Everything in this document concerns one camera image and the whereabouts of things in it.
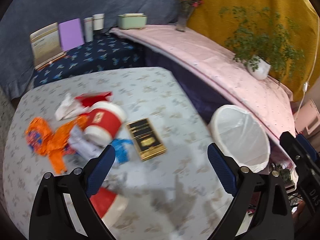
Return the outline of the person's right hand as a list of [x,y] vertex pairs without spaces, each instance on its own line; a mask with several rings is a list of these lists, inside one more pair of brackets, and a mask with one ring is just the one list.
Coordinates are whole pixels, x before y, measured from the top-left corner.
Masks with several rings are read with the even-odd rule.
[[306,205],[306,202],[301,201],[297,206],[297,210],[293,214],[295,232],[307,224],[307,222],[311,219],[311,215],[312,214]]

